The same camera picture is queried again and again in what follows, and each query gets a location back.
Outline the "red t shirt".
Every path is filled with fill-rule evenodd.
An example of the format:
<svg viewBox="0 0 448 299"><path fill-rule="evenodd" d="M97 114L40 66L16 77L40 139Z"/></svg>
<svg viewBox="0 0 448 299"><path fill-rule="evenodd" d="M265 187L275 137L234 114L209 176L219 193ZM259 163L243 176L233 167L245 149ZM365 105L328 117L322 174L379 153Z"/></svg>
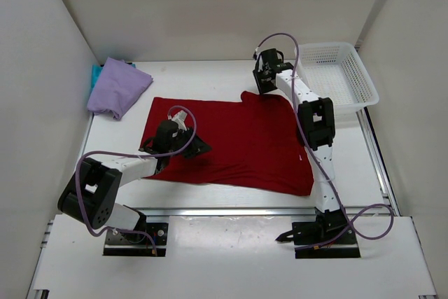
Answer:
<svg viewBox="0 0 448 299"><path fill-rule="evenodd" d="M155 135L169 108L192 111L189 127L211 150L195 158L178 155L158 180L182 183L217 183L308 196L314 178L307 153L299 142L293 109L279 95L244 91L239 102L156 97L142 140Z"/></svg>

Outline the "lilac t shirt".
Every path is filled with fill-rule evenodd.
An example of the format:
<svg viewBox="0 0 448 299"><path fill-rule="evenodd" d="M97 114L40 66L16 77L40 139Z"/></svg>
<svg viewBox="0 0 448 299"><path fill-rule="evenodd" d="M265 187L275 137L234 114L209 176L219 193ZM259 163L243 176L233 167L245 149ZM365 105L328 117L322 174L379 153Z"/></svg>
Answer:
<svg viewBox="0 0 448 299"><path fill-rule="evenodd" d="M102 67L92 66L87 110L121 120L152 83L153 77L134 64L108 57Z"/></svg>

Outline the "teal t shirt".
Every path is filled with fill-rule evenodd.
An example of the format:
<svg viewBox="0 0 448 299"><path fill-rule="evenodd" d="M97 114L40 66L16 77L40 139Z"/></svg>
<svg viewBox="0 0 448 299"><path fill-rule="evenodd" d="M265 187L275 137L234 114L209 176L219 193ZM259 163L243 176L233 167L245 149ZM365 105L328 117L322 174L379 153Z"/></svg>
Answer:
<svg viewBox="0 0 448 299"><path fill-rule="evenodd" d="M122 73L127 73L130 68L135 68L134 63L112 62L103 66L92 66L90 91L110 91L122 86Z"/></svg>

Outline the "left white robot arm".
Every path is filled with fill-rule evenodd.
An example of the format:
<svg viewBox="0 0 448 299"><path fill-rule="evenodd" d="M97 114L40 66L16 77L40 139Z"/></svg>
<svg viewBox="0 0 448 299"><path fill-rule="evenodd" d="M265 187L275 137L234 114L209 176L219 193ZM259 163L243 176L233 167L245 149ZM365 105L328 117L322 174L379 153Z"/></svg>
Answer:
<svg viewBox="0 0 448 299"><path fill-rule="evenodd" d="M210 150L193 127L164 120L136 155L116 153L110 162L83 158L59 197L57 208L91 231L108 228L122 233L131 243L139 243L146 237L146 220L140 211L116 202L119 188L161 173L175 155L189 159Z"/></svg>

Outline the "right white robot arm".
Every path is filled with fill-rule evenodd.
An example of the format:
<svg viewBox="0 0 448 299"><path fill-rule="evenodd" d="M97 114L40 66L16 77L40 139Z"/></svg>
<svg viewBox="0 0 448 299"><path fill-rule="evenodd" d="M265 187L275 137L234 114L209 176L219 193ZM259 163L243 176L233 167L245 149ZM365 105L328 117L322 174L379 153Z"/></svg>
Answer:
<svg viewBox="0 0 448 299"><path fill-rule="evenodd" d="M313 92L277 49L271 48L261 53L255 51L253 59L253 76L259 93L280 90L293 105L299 140L306 148L314 179L311 191L316 210L314 234L321 242L329 243L347 224L335 192L333 101Z"/></svg>

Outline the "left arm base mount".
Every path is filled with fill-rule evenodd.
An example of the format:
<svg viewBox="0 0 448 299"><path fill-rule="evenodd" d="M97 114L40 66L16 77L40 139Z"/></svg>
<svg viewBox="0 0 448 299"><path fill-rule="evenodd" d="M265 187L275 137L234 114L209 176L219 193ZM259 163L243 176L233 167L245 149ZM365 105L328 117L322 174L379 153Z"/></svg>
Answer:
<svg viewBox="0 0 448 299"><path fill-rule="evenodd" d="M167 217L140 215L136 230L147 235L108 232L104 240L104 256L165 257L169 221Z"/></svg>

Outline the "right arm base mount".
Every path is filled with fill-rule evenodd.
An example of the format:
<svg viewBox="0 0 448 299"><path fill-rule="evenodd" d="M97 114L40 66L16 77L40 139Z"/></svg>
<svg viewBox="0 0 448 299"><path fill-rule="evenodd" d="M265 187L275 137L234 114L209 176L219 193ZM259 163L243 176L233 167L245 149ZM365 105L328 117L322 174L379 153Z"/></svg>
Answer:
<svg viewBox="0 0 448 299"><path fill-rule="evenodd" d="M360 258L356 234L342 210L316 211L312 222L294 222L276 241L294 243L296 259Z"/></svg>

